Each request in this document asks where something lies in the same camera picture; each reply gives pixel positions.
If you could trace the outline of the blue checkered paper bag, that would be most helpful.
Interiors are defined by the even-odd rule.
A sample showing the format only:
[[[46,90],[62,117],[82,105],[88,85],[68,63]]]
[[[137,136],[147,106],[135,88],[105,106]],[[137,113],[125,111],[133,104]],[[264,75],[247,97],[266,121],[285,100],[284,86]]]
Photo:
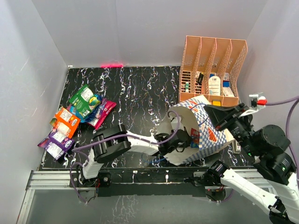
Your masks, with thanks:
[[[196,129],[200,132],[198,148],[189,146],[183,153],[174,151],[168,154],[166,159],[154,156],[153,159],[145,160],[142,158],[142,160],[153,165],[159,164],[161,161],[168,161],[178,166],[204,159],[229,146],[234,141],[233,136],[227,129],[217,131],[204,110],[204,106],[210,104],[203,95],[184,100],[171,106],[161,123],[157,126],[157,133],[170,134],[171,130],[175,130],[177,125],[179,125],[179,129],[186,128],[190,136],[191,129]]]

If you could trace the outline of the pink snack bag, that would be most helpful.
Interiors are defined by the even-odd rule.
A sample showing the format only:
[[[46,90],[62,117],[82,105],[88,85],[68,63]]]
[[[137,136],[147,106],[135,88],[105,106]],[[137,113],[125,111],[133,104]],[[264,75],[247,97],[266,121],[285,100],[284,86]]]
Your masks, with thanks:
[[[99,119],[97,119],[96,117],[88,122],[89,125],[91,125],[95,130],[98,130],[100,128],[100,126],[103,124],[103,122],[105,121],[105,119],[107,118],[107,116],[109,115],[109,113],[116,107],[116,103],[113,101],[109,101],[107,100],[105,109],[101,115],[101,117]]]

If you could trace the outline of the magenta purple candy pack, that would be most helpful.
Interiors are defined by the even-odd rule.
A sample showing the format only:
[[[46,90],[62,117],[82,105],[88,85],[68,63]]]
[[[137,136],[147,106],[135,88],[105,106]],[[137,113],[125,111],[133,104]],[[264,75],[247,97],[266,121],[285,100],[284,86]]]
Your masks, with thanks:
[[[107,103],[107,99],[104,98],[96,111],[95,117],[97,119],[99,119],[101,117],[101,115],[105,109],[106,103]]]

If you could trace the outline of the green candy pack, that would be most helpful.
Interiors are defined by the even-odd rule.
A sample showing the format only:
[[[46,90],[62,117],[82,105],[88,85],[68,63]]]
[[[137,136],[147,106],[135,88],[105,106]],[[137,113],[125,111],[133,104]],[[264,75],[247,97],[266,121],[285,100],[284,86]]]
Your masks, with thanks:
[[[101,98],[98,98],[85,84],[69,99],[69,102],[74,106],[76,112],[85,118],[101,103]]]

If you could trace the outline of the blue snack bag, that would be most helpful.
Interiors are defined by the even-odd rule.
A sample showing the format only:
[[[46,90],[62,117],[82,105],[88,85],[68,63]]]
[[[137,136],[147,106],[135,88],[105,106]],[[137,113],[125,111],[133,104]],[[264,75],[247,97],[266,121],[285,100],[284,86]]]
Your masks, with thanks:
[[[97,97],[97,99],[100,101],[100,104],[101,104],[101,102],[102,102],[102,96],[97,95],[97,94],[95,96]],[[79,112],[77,112],[77,110],[75,109],[75,107],[72,106],[72,105],[68,105],[67,110],[70,113],[72,113],[73,115],[77,116],[80,119],[80,123],[87,123],[87,122],[92,121],[96,117],[96,113],[97,113],[97,111],[100,108],[100,104],[97,105],[93,109],[93,111],[90,114],[88,114],[86,117],[83,117],[82,115],[80,115]]]

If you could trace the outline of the orange candy pack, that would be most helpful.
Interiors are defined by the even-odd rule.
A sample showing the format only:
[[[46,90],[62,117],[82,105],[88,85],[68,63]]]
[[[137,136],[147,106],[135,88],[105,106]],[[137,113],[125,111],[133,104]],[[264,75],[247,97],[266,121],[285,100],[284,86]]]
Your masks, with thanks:
[[[72,138],[76,132],[80,119],[64,107],[60,107],[50,121],[50,125],[56,131]]]

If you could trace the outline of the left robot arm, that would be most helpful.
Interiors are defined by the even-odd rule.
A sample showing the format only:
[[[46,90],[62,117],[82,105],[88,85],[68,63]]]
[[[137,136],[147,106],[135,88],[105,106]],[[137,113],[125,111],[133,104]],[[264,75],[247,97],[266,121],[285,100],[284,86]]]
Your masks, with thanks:
[[[186,128],[171,130],[170,134],[159,133],[153,137],[134,135],[124,125],[105,129],[90,144],[90,153],[78,176],[79,183],[94,185],[102,166],[127,151],[166,159],[174,151],[183,153],[190,144],[191,137]]]

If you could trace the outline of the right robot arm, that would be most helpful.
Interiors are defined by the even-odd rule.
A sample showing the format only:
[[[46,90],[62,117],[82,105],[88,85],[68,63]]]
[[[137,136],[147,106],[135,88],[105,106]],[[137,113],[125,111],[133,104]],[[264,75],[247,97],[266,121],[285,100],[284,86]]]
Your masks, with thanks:
[[[208,183],[225,185],[257,205],[274,224],[299,222],[299,188],[297,167],[285,151],[290,140],[277,125],[255,131],[253,113],[241,103],[235,107],[204,106],[215,130],[227,129],[251,158],[253,167],[275,189],[271,194],[238,175],[221,161],[216,161],[204,174]]]

